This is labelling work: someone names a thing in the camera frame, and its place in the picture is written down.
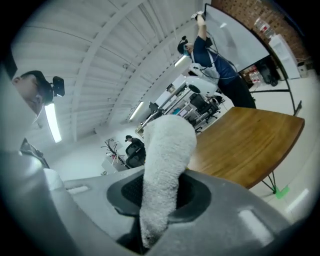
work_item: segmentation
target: desk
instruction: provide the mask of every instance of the desk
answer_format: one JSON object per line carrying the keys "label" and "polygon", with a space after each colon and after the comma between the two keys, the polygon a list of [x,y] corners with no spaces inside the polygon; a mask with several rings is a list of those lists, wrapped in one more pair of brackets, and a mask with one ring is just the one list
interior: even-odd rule
{"label": "desk", "polygon": [[[296,116],[233,107],[197,136],[188,168],[250,189],[273,175],[304,125],[305,120]],[[273,188],[265,184],[275,193],[274,175],[273,181]]]}

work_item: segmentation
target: white wall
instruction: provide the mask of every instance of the white wall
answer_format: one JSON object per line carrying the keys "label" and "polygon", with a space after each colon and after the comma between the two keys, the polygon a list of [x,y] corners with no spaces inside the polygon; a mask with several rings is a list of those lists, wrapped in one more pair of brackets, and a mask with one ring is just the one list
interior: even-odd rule
{"label": "white wall", "polygon": [[95,128],[95,132],[102,141],[115,137],[117,141],[122,144],[122,148],[118,149],[120,155],[125,155],[124,159],[127,159],[126,148],[130,145],[130,142],[125,142],[126,135],[138,138],[142,142],[144,141],[141,136],[136,133],[138,127],[137,122],[130,122],[127,124],[119,124],[116,126],[99,126]]}
{"label": "white wall", "polygon": [[[97,134],[80,139],[78,142],[65,142],[52,151],[43,152],[51,169],[57,171],[63,181],[100,176],[105,170],[102,163],[106,158],[104,143]],[[110,164],[110,171],[116,170]]]}

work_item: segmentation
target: black mesh grille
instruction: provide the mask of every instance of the black mesh grille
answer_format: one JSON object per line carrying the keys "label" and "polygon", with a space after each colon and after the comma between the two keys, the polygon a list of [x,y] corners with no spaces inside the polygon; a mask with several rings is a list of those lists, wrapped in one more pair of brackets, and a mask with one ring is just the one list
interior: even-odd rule
{"label": "black mesh grille", "polygon": [[143,183],[144,176],[140,175],[139,177],[125,184],[121,189],[122,195],[138,207],[141,207],[142,203]]}
{"label": "black mesh grille", "polygon": [[[140,175],[129,183],[125,184],[122,189],[122,195],[138,206],[141,207],[143,195],[144,176]],[[177,193],[176,208],[179,209],[192,201],[195,196],[195,189],[191,182],[184,179],[184,174],[179,178],[179,188]]]}

